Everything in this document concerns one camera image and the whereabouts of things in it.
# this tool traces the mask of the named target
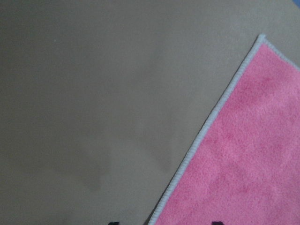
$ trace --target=floor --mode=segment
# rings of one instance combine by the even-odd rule
[[[0,11],[2,225],[146,223],[257,35],[300,65],[292,0]]]

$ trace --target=towel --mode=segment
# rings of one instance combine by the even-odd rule
[[[214,221],[300,224],[300,69],[265,35],[212,110],[149,225]]]

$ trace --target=pink towel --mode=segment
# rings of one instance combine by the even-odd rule
[[[300,224],[300,69],[260,35],[149,225]]]

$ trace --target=pink fabric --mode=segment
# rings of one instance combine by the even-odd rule
[[[266,44],[211,125],[156,225],[300,224],[300,71]]]

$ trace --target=microfiber cloth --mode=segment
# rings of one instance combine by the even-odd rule
[[[149,225],[221,222],[300,224],[300,69],[265,35],[212,110]]]

